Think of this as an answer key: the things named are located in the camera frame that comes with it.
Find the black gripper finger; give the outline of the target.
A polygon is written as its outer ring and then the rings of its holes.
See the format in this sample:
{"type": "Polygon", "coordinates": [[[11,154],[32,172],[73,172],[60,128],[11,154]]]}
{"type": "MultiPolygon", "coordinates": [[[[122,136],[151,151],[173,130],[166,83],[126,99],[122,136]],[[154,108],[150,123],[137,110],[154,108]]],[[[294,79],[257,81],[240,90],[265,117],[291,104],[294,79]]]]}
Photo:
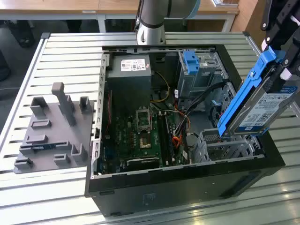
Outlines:
{"type": "Polygon", "coordinates": [[[268,45],[280,49],[289,39],[290,32],[286,25],[291,11],[289,3],[291,3],[289,0],[266,1],[260,25],[261,30],[265,31],[262,49],[266,49],[268,45]]]}
{"type": "Polygon", "coordinates": [[[288,0],[282,13],[285,13],[282,28],[284,43],[292,41],[286,50],[282,65],[284,67],[280,77],[290,80],[292,75],[300,76],[300,1],[288,0]]]}

